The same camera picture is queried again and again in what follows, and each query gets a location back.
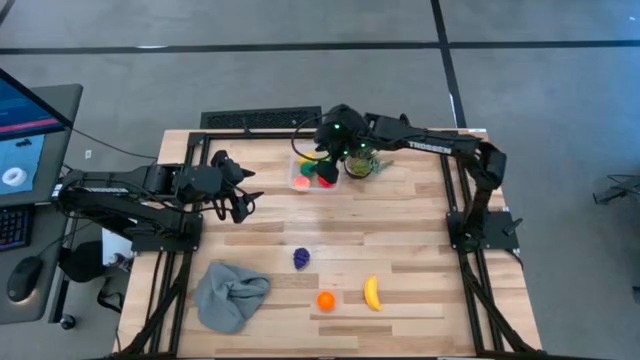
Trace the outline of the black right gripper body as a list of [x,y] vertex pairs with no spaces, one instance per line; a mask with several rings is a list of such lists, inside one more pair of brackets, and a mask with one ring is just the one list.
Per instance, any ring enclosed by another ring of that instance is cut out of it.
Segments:
[[339,177],[336,161],[319,161],[316,165],[316,173],[328,184],[335,184]]

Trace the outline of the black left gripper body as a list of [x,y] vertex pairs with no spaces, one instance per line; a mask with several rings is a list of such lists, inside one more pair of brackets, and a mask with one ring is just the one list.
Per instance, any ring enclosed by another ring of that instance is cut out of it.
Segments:
[[211,165],[221,173],[221,184],[215,195],[214,208],[221,220],[229,213],[233,219],[233,204],[241,197],[237,185],[243,180],[241,167],[235,163],[226,150],[218,150],[211,159]]

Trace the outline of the yellow toy banana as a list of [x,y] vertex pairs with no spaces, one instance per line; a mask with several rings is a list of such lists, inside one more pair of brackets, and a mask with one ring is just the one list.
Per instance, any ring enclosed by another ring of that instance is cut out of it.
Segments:
[[378,278],[370,276],[364,284],[364,298],[366,304],[373,311],[381,311],[382,305],[378,296]]

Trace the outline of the clear plastic tupperware container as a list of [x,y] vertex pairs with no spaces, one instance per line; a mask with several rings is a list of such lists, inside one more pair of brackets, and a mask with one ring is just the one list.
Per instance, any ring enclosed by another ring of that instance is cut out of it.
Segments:
[[[313,152],[313,153],[314,153],[313,157],[316,159],[315,164],[317,165],[317,163],[318,163],[317,158],[321,158],[321,157],[323,157],[323,156],[324,156],[324,153],[318,153],[318,152],[315,152],[313,149],[311,149],[311,150],[304,150],[304,151],[303,151],[303,154],[311,153],[311,152]],[[291,156],[290,156],[290,162],[289,162],[289,177],[288,177],[288,185],[289,185],[289,187],[290,187],[291,189],[293,189],[293,190],[295,190],[295,189],[293,188],[293,184],[292,184],[293,178],[294,178],[294,177],[296,177],[296,176],[301,175],[301,174],[300,174],[300,165],[301,165],[301,164],[299,164],[299,163],[297,162],[298,157],[299,157],[299,155],[297,155],[295,152],[293,152],[293,153],[291,154]],[[322,194],[322,193],[332,193],[332,192],[336,192],[336,191],[340,188],[341,182],[342,182],[342,180],[343,180],[343,174],[342,174],[342,173],[339,173],[339,177],[338,177],[337,182],[335,183],[335,187],[334,187],[334,188],[332,188],[332,189],[325,189],[325,188],[322,188],[322,187],[319,185],[318,180],[317,180],[317,178],[318,178],[318,177],[319,177],[319,176],[318,176],[318,174],[317,174],[317,173],[315,173],[312,177],[308,177],[308,178],[311,180],[311,186],[310,186],[310,188],[309,188],[309,189],[307,189],[306,191],[298,191],[298,192],[314,193],[314,194]]]

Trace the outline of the potted succulent plant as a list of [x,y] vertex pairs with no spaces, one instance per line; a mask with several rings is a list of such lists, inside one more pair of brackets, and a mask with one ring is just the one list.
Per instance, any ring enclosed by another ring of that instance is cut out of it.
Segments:
[[378,150],[365,149],[349,156],[343,168],[346,174],[356,180],[361,180],[373,174],[379,174],[394,164],[393,160],[380,160]]

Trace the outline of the black floor vent grille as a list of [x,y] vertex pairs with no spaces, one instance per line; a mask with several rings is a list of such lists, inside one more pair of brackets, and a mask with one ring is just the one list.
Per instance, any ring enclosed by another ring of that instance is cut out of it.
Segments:
[[305,120],[312,120],[305,127],[317,126],[322,114],[320,106],[266,108],[250,110],[202,112],[201,129],[271,129],[296,128]]

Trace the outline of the grey cloth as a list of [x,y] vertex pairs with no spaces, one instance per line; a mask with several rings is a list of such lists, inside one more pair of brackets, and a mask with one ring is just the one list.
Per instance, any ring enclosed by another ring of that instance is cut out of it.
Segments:
[[260,308],[270,289],[266,274],[212,262],[195,290],[198,320],[216,332],[238,333]]

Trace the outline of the desk monitor with blue screen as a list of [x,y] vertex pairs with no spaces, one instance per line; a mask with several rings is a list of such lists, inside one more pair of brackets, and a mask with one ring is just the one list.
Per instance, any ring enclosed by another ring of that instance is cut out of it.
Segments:
[[0,69],[0,196],[32,191],[47,134],[72,122]]

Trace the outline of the black keyboard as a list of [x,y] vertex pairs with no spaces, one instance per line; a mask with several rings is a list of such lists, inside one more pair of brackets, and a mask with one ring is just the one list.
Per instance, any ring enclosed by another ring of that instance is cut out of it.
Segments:
[[0,208],[0,252],[30,244],[34,211],[34,205]]

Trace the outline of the dark grey desk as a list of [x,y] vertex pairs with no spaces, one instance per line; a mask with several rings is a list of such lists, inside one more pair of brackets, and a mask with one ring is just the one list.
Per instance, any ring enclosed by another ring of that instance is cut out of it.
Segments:
[[[70,137],[69,129],[45,136],[34,191],[25,199],[18,194],[0,196],[0,209],[35,205],[30,244],[18,249],[0,250],[0,325],[38,321],[45,314],[57,268],[60,238],[68,224],[68,218],[51,202],[51,195],[62,170]],[[7,292],[10,274],[20,261],[29,256],[42,260],[41,272],[31,294],[22,301],[13,302]]]

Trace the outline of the black computer mouse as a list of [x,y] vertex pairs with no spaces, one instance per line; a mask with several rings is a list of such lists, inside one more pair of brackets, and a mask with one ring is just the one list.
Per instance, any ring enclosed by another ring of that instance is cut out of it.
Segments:
[[31,295],[42,267],[43,260],[37,256],[26,257],[16,265],[7,282],[7,297],[11,302],[21,302]]

